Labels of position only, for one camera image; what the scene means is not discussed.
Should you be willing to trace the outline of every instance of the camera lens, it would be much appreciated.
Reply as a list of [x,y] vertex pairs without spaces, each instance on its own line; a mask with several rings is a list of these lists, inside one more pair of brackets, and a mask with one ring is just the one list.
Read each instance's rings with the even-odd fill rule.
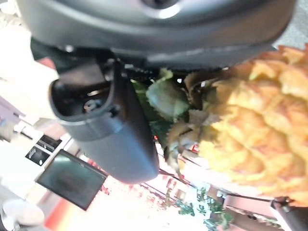
[[176,4],[178,1],[179,0],[142,0],[142,2],[148,7],[158,10],[169,8]]

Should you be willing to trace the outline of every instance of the black plastic housing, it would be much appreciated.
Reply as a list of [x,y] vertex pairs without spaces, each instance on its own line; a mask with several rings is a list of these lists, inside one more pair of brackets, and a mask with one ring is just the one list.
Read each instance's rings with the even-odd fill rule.
[[287,27],[296,0],[179,0],[166,19],[142,0],[17,0],[32,35],[52,46],[110,49],[143,68],[198,69],[242,62]]
[[[74,81],[77,85],[76,72],[71,73],[69,83],[67,74],[62,74],[51,84],[50,103],[60,123],[89,158],[112,177],[136,184],[155,178],[159,164],[150,127],[135,90],[123,73],[119,62],[110,65],[105,73],[110,81],[93,85],[92,90],[98,92],[93,96],[82,92],[81,86],[78,90],[68,88]],[[83,107],[89,100],[100,100],[102,105],[85,112]]]

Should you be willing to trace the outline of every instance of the pineapple skin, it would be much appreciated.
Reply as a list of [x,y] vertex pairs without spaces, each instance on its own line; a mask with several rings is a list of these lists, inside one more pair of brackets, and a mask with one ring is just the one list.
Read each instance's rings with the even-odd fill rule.
[[199,155],[238,184],[308,206],[308,44],[227,71],[207,109],[221,120],[203,128]]

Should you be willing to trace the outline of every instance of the green plant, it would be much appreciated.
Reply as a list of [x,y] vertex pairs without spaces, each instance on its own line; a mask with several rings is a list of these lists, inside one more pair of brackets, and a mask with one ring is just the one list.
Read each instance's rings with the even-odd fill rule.
[[[229,224],[233,220],[232,215],[225,212],[222,203],[207,196],[205,188],[198,190],[197,201],[200,203],[197,207],[197,211],[200,214],[206,216],[208,213],[211,213],[210,218],[204,220],[204,224],[209,231],[217,231],[217,227],[220,225],[224,230],[229,228]],[[192,203],[187,204],[178,200],[176,205],[180,208],[179,214],[190,214],[191,216],[195,216]]]
[[176,202],[176,206],[180,208],[179,214],[186,215],[189,214],[191,216],[195,216],[194,210],[193,210],[193,204],[192,203],[183,203],[183,201],[178,200]]

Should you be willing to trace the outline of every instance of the small screen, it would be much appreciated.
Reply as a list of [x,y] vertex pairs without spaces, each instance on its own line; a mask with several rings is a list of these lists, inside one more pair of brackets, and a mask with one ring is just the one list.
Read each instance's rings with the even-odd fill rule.
[[88,163],[60,150],[37,183],[87,210],[106,178]]

